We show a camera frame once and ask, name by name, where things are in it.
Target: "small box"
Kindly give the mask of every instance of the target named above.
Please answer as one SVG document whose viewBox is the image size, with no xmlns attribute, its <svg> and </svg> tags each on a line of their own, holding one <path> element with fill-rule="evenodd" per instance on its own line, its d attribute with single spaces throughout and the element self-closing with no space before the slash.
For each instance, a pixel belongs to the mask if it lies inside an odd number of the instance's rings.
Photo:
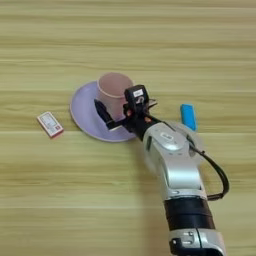
<svg viewBox="0 0 256 256">
<path fill-rule="evenodd" d="M 56 137 L 64 131 L 61 124 L 51 112 L 41 114 L 37 117 L 37 120 L 51 138 Z"/>
</svg>

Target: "blue marker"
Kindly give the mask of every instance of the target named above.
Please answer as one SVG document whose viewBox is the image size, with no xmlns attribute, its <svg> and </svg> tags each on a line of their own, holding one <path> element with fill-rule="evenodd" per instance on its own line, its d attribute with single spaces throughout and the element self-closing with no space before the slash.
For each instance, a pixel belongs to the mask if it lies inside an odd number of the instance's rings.
<svg viewBox="0 0 256 256">
<path fill-rule="evenodd" d="M 180 107 L 182 123 L 191 130 L 197 130 L 196 115 L 193 105 L 182 104 Z"/>
</svg>

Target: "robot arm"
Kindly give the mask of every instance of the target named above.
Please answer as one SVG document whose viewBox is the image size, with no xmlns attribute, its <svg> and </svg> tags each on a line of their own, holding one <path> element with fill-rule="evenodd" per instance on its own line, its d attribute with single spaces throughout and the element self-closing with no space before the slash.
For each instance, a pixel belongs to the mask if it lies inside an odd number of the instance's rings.
<svg viewBox="0 0 256 256">
<path fill-rule="evenodd" d="M 209 196 L 206 195 L 198 165 L 189 153 L 194 148 L 191 141 L 149 114 L 149 108 L 155 102 L 149 100 L 143 85 L 127 89 L 125 97 L 125 119 L 119 122 L 111 118 L 101 102 L 95 100 L 95 106 L 110 130 L 122 125 L 143 142 L 148 163 L 160 184 L 170 230 L 171 253 L 177 256 L 226 256 L 222 236 L 215 229 L 207 202 Z M 204 157 L 212 166 L 216 165 L 209 157 Z M 214 195 L 211 199 L 223 197 L 225 193 Z"/>
<path fill-rule="evenodd" d="M 189 141 L 166 124 L 157 123 L 147 129 L 143 144 L 160 183 L 171 253 L 226 256 L 198 167 L 189 154 Z"/>
</svg>

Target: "pink cup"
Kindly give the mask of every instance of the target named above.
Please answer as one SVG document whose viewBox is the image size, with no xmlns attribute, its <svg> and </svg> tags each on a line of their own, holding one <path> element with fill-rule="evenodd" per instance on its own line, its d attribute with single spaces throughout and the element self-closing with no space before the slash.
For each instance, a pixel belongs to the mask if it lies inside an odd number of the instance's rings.
<svg viewBox="0 0 256 256">
<path fill-rule="evenodd" d="M 123 118 L 124 91 L 131 86 L 132 80 L 120 73 L 107 73 L 98 80 L 98 100 L 107 107 L 115 121 Z"/>
</svg>

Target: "silver robot arm segment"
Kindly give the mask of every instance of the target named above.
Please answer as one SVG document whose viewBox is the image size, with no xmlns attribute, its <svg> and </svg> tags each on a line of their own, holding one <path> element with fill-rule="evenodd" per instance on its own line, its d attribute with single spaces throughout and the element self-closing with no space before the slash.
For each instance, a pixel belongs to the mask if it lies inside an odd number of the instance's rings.
<svg viewBox="0 0 256 256">
<path fill-rule="evenodd" d="M 189 154 L 189 141 L 164 123 L 147 129 L 144 150 L 157 174 L 170 229 L 174 255 L 226 256 L 216 231 L 197 164 Z"/>
</svg>

